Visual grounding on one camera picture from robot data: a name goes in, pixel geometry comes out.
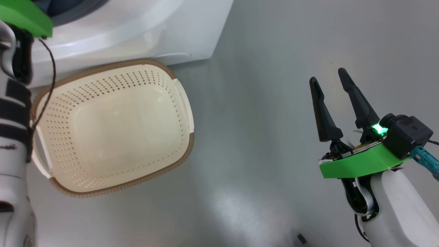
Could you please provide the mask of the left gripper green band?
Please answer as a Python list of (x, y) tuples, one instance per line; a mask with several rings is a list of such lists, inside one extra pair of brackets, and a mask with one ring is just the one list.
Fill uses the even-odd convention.
[(0, 21), (26, 30), (33, 37), (52, 37), (53, 22), (31, 0), (0, 0)]

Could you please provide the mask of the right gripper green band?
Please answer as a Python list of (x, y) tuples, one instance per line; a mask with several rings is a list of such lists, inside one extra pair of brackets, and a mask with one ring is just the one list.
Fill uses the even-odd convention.
[[(338, 75), (343, 90), (349, 95), (356, 116), (356, 127), (359, 129), (376, 125), (380, 120), (378, 115), (346, 69), (339, 68)], [(336, 127), (324, 103), (323, 91), (315, 77), (310, 78), (309, 87), (320, 142), (340, 141), (343, 133), (340, 128)], [(359, 178), (390, 170), (407, 160), (409, 160), (409, 157), (401, 160), (387, 149), (384, 144), (379, 143), (361, 153), (356, 153), (341, 160), (321, 159), (319, 160), (319, 167), (320, 172), (326, 179)]]

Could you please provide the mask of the grey rubber door gasket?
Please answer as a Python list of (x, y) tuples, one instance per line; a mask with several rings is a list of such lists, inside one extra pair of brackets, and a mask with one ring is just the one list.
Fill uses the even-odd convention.
[(85, 17), (104, 6), (109, 0), (31, 0), (53, 22), (61, 26)]

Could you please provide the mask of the white front-load washing machine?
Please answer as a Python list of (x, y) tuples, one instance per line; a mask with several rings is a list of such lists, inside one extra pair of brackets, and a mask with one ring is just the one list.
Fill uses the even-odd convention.
[[(45, 43), (57, 79), (104, 64), (151, 58), (171, 65), (209, 59), (234, 0), (109, 0), (74, 22), (54, 26)], [(188, 53), (190, 59), (157, 56)], [(32, 48), (33, 79), (28, 88), (49, 85), (53, 67), (41, 42)]]

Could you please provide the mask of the cream perforated laundry basket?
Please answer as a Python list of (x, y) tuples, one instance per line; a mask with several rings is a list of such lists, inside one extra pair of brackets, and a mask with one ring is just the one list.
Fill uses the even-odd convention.
[(179, 167), (194, 122), (174, 72), (151, 59), (106, 64), (39, 92), (32, 161), (60, 192), (88, 198), (127, 189)]

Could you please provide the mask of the round drain filter cover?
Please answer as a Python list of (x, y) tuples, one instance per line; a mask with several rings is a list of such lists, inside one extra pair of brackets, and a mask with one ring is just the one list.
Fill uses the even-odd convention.
[(164, 54), (164, 55), (160, 55), (157, 56), (157, 58), (160, 59), (167, 59), (167, 60), (178, 60), (178, 59), (190, 59), (192, 56), (191, 54), (188, 53), (169, 53), (169, 54)]

